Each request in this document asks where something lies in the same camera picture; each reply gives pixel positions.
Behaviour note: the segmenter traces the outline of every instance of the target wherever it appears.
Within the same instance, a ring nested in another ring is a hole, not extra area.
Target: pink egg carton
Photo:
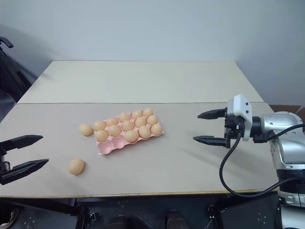
[[[109,135],[109,137],[107,138],[107,141],[106,142],[98,142],[96,141],[96,146],[99,148],[99,154],[102,155],[102,154],[109,154],[111,151],[115,150],[115,149],[122,149],[124,146],[128,145],[128,144],[136,144],[138,141],[140,140],[148,140],[150,139],[151,137],[158,137],[160,135],[162,135],[164,133],[164,131],[162,130],[162,132],[159,134],[159,135],[154,135],[154,134],[151,134],[149,138],[141,138],[141,136],[139,136],[138,140],[136,140],[135,142],[133,143],[130,143],[130,142],[127,142],[124,138],[125,136],[125,131],[122,129],[122,122],[119,120],[119,117],[118,116],[115,116],[119,123],[117,124],[122,132],[121,134],[118,136],[118,137],[114,137],[114,136],[111,136]],[[133,126],[134,126],[134,129],[135,131],[138,131],[139,128],[136,127],[134,125],[134,122],[135,122],[135,119],[131,118],[130,121],[133,123]],[[151,125],[150,124],[146,124],[146,126],[150,129]]]

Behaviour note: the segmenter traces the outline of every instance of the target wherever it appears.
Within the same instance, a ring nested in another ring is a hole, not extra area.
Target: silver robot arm
[[[204,144],[227,148],[230,148],[231,139],[237,139],[239,142],[241,137],[244,141],[252,138],[255,143],[269,141],[274,168],[279,182],[282,182],[278,185],[280,204],[275,216],[276,227],[305,229],[305,134],[300,128],[304,126],[301,118],[290,112],[252,116],[251,104],[241,94],[230,100],[225,109],[204,112],[198,116],[203,119],[218,117],[225,117],[224,138],[197,136],[193,139]],[[238,194],[223,180],[223,165],[236,146],[237,144],[229,150],[221,164],[222,184],[235,195],[258,197],[260,193],[248,196]]]

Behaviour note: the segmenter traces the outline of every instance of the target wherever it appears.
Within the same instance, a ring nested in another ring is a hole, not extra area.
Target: egg
[[[139,135],[141,138],[147,139],[151,136],[151,131],[147,126],[140,126],[139,127]]]
[[[110,118],[107,120],[107,126],[111,125],[117,125],[119,123],[119,120],[117,118]]]
[[[149,116],[148,118],[147,118],[147,123],[149,124],[149,125],[155,125],[156,123],[158,122],[158,118],[157,118],[157,116],[156,115],[151,115],[151,116]]]
[[[135,125],[136,127],[140,127],[140,126],[142,126],[142,125],[146,125],[146,120],[145,120],[145,118],[144,118],[144,117],[139,117],[139,118],[137,118],[137,119],[135,120],[134,125]]]
[[[139,118],[139,117],[142,117],[142,111],[134,111],[134,112],[132,113],[132,118],[133,118],[133,119],[137,119],[137,118]]]
[[[111,136],[114,136],[114,137],[118,137],[120,135],[120,133],[122,132],[121,128],[118,126],[118,125],[111,125],[109,128],[108,128],[108,133],[111,135]]]
[[[130,131],[134,129],[134,125],[131,121],[125,120],[122,124],[123,131]]]
[[[162,132],[162,126],[160,125],[160,123],[157,123],[157,124],[155,124],[155,125],[153,125],[152,127],[151,127],[151,133],[153,134],[153,135],[159,135],[159,134],[161,134],[161,132]]]
[[[94,124],[93,124],[93,128],[95,131],[98,131],[98,130],[104,130],[106,128],[107,124],[103,121],[96,121]]]
[[[93,132],[91,126],[89,126],[88,124],[81,124],[79,126],[78,130],[80,131],[80,133],[82,135],[85,135],[85,136],[89,136]]]
[[[98,142],[105,142],[109,137],[109,133],[105,130],[98,130],[94,133],[94,137]]]
[[[121,122],[124,122],[126,120],[130,120],[130,119],[131,119],[131,117],[130,117],[130,114],[128,114],[128,113],[120,113],[120,115],[119,115],[119,120]]]
[[[135,131],[135,130],[130,130],[130,131],[127,131],[127,132],[125,133],[124,138],[125,138],[125,140],[126,140],[127,142],[133,143],[133,142],[135,142],[136,140],[138,140],[138,138],[139,138],[139,133],[138,133],[137,131]]]
[[[151,108],[146,108],[145,110],[143,110],[143,115],[148,117],[153,115],[153,110]]]
[[[84,161],[80,158],[74,159],[69,163],[69,173],[72,175],[79,174],[84,169]]]

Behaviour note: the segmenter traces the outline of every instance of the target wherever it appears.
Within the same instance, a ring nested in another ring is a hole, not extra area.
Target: wall
[[[304,11],[303,0],[1,0],[0,34],[37,76],[52,60],[236,60],[265,101],[305,106]]]

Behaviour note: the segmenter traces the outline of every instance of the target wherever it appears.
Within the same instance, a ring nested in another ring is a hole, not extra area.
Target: floor
[[[178,210],[188,221],[191,229],[214,229],[210,222],[207,206],[227,195],[192,195],[142,198],[84,198],[78,199],[79,205],[87,206],[88,213],[99,213],[101,219],[86,228],[102,229],[109,221],[126,215],[131,219],[133,229],[164,229],[165,216],[171,210]],[[61,202],[72,202],[61,199]],[[250,201],[223,211],[226,229],[268,229],[272,228],[273,213],[277,196]],[[12,229],[73,229],[77,217],[26,207],[21,211]]]

